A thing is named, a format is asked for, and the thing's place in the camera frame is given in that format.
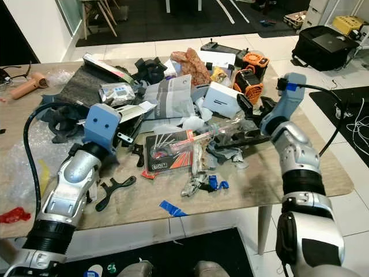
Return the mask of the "long black plastic part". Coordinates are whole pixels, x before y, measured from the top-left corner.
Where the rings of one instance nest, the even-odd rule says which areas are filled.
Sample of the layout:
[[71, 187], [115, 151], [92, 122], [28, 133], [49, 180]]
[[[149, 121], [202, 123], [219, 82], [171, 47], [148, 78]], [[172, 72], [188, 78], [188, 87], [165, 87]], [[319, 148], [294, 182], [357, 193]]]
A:
[[220, 134], [214, 138], [214, 149], [236, 148], [247, 145], [257, 145], [269, 142], [269, 135], [264, 135], [260, 130], [251, 130], [246, 132], [235, 132]]

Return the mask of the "orange black blower fan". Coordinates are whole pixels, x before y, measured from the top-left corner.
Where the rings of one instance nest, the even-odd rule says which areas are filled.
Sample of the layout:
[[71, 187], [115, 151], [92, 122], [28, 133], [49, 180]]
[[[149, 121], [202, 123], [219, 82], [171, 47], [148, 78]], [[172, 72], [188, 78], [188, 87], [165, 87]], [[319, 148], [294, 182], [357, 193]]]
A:
[[235, 73], [232, 89], [244, 94], [247, 99], [256, 104], [263, 92], [263, 83], [251, 69], [242, 69]]
[[259, 53], [249, 52], [243, 56], [242, 61], [243, 69], [251, 69], [255, 73], [262, 74], [266, 71], [270, 60]]

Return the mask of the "black crumpled glove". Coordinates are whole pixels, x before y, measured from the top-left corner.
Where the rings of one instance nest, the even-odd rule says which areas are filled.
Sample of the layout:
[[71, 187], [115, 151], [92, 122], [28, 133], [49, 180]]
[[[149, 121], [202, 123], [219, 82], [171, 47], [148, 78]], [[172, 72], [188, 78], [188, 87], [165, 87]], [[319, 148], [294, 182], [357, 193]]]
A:
[[158, 84], [165, 77], [164, 71], [166, 71], [167, 67], [161, 63], [158, 57], [148, 60], [140, 58], [134, 65], [137, 68], [137, 73], [133, 74], [133, 79], [139, 83]]

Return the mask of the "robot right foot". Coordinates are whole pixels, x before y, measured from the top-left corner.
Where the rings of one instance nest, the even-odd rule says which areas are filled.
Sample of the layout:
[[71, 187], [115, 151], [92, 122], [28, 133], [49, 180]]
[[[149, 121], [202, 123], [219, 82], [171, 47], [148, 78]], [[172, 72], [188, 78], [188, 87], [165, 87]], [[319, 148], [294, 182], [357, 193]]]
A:
[[214, 261], [199, 261], [193, 268], [194, 277], [230, 277], [224, 267]]

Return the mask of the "grey printed plastic bag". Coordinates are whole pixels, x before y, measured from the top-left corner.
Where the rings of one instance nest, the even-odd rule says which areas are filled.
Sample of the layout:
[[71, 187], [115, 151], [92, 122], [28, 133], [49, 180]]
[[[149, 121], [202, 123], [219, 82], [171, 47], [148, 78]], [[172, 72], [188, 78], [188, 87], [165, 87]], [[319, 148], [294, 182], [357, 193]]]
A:
[[146, 121], [169, 118], [188, 118], [195, 114], [191, 98], [192, 76], [174, 77], [146, 88], [144, 101], [155, 103], [155, 108], [146, 114]]

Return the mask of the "small blue plastic piece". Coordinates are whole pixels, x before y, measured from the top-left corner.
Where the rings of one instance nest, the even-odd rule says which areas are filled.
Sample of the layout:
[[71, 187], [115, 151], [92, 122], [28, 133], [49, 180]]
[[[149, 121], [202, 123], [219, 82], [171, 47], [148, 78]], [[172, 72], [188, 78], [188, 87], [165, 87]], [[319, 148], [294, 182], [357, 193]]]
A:
[[219, 181], [216, 175], [208, 176], [208, 187], [210, 192], [215, 192], [216, 190], [228, 189], [229, 182], [227, 181]]

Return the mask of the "yellow box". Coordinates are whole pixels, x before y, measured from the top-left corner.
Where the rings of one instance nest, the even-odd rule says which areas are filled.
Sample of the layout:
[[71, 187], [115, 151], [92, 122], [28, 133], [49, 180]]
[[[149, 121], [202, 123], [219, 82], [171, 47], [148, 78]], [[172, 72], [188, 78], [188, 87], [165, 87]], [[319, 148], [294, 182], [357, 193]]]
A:
[[358, 16], [335, 16], [332, 27], [343, 35], [349, 35], [353, 30], [360, 30], [364, 19]]

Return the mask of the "brown patterned bag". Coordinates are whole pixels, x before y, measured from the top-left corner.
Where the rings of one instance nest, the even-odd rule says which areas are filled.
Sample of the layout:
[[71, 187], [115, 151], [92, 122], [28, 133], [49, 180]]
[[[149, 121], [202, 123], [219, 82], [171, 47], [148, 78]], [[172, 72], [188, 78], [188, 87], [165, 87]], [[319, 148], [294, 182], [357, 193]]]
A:
[[210, 85], [212, 79], [205, 63], [193, 48], [187, 48], [185, 52], [172, 52], [172, 61], [181, 66], [182, 73], [191, 76], [192, 85]]

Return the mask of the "blue tape strip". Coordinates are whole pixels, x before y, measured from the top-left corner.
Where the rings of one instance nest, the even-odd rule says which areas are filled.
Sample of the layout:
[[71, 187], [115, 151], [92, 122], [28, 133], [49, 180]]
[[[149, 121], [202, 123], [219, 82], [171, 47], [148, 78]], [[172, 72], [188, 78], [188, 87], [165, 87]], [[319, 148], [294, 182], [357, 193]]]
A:
[[159, 203], [159, 207], [165, 210], [169, 215], [173, 217], [187, 216], [188, 214], [182, 211], [181, 208], [169, 203], [169, 201], [163, 200]]

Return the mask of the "black suitcase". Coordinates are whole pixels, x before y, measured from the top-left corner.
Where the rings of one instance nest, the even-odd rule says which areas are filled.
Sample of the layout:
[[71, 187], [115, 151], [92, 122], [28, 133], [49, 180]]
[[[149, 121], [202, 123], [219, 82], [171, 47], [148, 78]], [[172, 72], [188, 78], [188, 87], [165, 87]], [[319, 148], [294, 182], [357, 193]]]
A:
[[325, 72], [345, 67], [359, 44], [336, 30], [317, 25], [301, 30], [292, 50], [292, 64]]

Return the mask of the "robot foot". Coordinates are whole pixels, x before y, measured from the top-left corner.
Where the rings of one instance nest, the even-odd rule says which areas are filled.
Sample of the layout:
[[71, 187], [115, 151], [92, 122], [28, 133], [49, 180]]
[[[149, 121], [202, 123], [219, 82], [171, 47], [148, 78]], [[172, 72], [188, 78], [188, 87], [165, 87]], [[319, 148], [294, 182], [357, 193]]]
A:
[[199, 261], [193, 268], [194, 277], [230, 277], [224, 267], [214, 261]]
[[148, 261], [141, 261], [126, 266], [117, 277], [151, 277], [152, 272], [153, 264]]

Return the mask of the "white cardboard box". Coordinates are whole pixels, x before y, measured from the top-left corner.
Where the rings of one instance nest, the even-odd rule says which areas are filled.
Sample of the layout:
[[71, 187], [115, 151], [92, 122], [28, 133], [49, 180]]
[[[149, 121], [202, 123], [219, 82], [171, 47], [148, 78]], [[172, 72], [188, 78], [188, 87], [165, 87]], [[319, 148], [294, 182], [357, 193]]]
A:
[[237, 90], [230, 89], [226, 85], [211, 82], [206, 91], [205, 100], [202, 104], [203, 108], [208, 108], [213, 113], [218, 113], [225, 118], [235, 118], [238, 111], [242, 110], [238, 106]]

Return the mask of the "white wooden-legged chair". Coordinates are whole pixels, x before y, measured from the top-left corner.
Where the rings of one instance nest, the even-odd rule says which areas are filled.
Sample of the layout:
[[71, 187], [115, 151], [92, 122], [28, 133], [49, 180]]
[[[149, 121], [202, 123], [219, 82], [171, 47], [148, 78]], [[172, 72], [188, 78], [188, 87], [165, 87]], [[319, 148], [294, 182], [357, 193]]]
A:
[[98, 14], [103, 16], [113, 36], [118, 37], [118, 34], [114, 28], [114, 24], [117, 23], [113, 17], [113, 13], [107, 3], [107, 0], [79, 0], [79, 2], [81, 3], [82, 34], [84, 34], [84, 39], [89, 37], [89, 13], [92, 10], [97, 10]]

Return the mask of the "clear bubble wrap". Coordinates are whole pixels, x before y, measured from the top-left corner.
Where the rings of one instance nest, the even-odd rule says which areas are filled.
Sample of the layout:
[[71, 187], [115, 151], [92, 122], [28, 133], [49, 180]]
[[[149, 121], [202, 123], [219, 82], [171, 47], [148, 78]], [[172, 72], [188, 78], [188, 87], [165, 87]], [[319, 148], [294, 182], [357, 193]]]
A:
[[[29, 128], [29, 145], [43, 190], [57, 177], [72, 145], [81, 142], [79, 134], [65, 143], [53, 143], [55, 137], [47, 122], [35, 121]], [[34, 184], [22, 138], [15, 140], [10, 151], [2, 157], [2, 163], [0, 177], [1, 185], [7, 190], [7, 203], [14, 207], [32, 208], [35, 203]]]

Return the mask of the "crumpled silver wrapper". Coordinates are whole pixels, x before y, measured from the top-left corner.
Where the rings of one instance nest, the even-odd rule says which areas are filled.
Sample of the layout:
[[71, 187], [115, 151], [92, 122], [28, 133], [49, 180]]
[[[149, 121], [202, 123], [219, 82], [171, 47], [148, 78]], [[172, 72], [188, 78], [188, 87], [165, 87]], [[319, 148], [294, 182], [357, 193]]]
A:
[[208, 186], [208, 174], [205, 170], [191, 168], [192, 177], [182, 189], [181, 196], [193, 196], [203, 185]]

